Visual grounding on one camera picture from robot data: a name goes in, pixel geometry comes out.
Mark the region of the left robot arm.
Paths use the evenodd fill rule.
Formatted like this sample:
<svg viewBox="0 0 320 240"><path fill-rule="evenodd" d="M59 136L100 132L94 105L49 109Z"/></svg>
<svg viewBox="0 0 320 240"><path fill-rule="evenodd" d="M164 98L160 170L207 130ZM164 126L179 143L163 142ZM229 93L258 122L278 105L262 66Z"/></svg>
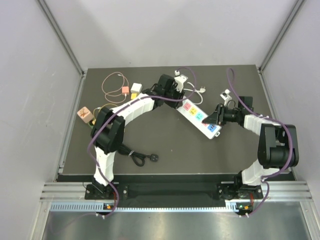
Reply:
<svg viewBox="0 0 320 240"><path fill-rule="evenodd" d="M162 74L157 83L142 91L135 99L112 109L103 107L91 130L91 141L87 152L94 159L96 170L90 194L109 198L114 191L111 181L114 179L113 164L116 151L124 140L125 126L137 117L167 104L177 109L182 106L185 92L185 75L172 77Z"/></svg>

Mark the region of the white power strip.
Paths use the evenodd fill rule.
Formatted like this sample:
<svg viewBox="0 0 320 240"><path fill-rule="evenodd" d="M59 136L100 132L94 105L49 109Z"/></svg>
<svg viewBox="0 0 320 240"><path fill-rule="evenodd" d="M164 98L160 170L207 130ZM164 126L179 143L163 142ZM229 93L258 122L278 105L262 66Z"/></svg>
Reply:
<svg viewBox="0 0 320 240"><path fill-rule="evenodd" d="M212 140L220 135L222 127L211 123L203 123L208 115L189 99L184 99L182 106L176 110L208 139Z"/></svg>

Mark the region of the yellow charger plug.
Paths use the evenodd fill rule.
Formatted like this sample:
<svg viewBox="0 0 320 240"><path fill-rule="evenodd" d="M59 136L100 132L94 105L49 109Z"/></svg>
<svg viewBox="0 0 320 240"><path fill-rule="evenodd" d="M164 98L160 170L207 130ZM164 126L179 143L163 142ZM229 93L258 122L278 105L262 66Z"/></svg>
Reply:
<svg viewBox="0 0 320 240"><path fill-rule="evenodd" d="M136 99L138 96L139 96L138 93L132 93L132 94L130 95L130 99L131 99L131 100L134 100L134 99Z"/></svg>

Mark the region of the pink charger plug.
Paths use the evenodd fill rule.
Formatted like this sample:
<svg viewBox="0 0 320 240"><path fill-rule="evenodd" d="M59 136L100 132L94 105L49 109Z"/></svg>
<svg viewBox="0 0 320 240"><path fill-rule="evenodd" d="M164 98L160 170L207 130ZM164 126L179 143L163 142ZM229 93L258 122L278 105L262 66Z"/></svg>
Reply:
<svg viewBox="0 0 320 240"><path fill-rule="evenodd" d="M128 94L130 93L129 87L128 87L128 86L123 86L123 87L121 88L121 93L122 93L123 95L128 95Z"/></svg>

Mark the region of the white charger plug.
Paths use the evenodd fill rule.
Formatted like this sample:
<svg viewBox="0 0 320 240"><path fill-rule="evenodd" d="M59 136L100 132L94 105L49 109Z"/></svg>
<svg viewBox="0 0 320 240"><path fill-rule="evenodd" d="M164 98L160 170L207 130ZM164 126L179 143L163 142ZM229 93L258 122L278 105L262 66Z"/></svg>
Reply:
<svg viewBox="0 0 320 240"><path fill-rule="evenodd" d="M139 94L143 89L143 85L141 83L134 82L131 86L130 92L132 94Z"/></svg>

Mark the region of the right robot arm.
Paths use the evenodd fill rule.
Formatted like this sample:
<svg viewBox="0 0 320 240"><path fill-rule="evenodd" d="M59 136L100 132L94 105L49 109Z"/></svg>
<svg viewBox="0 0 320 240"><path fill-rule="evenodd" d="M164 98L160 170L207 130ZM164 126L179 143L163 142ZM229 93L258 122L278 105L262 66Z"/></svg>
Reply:
<svg viewBox="0 0 320 240"><path fill-rule="evenodd" d="M219 197L224 200L261 198L262 181L281 169L295 167L299 162L297 132L294 125L282 126L267 117L252 114L251 96L240 96L238 106L229 108L218 104L215 111L202 123L224 126L237 123L242 128L258 135L257 160L250 167L233 177L233 183L217 185Z"/></svg>

